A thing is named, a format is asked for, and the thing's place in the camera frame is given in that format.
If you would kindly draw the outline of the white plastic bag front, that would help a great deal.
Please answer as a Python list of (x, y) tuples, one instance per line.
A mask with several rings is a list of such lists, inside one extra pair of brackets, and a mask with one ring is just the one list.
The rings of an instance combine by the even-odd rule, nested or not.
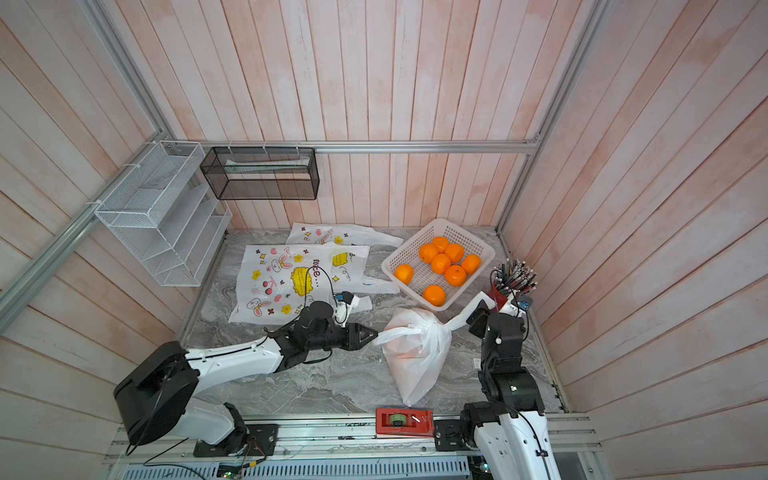
[(414, 406), (434, 387), (450, 350), (453, 332), (466, 327), (479, 307), (493, 309), (496, 302), (480, 292), (446, 323), (427, 310), (398, 309), (373, 340), (373, 345), (382, 347), (405, 406)]

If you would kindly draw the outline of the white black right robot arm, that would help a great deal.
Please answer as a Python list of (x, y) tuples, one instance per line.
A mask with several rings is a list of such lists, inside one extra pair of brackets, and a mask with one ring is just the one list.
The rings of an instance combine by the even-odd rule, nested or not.
[(526, 321), (481, 301), (467, 324), (481, 339), (486, 400), (464, 406), (463, 440), (480, 451), (492, 479), (559, 479), (538, 384), (522, 365)]

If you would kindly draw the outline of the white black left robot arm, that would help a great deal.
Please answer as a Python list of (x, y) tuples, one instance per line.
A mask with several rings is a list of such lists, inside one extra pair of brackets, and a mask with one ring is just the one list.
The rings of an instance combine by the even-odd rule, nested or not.
[(202, 442), (205, 454), (242, 452), (254, 440), (240, 412), (230, 403), (203, 401), (200, 393), (304, 365), (312, 351), (357, 351), (371, 343), (377, 331), (349, 320), (370, 310), (371, 300), (343, 292), (336, 301), (315, 301), (255, 341), (212, 349), (187, 350), (177, 341), (158, 347), (113, 392), (129, 447), (172, 434)]

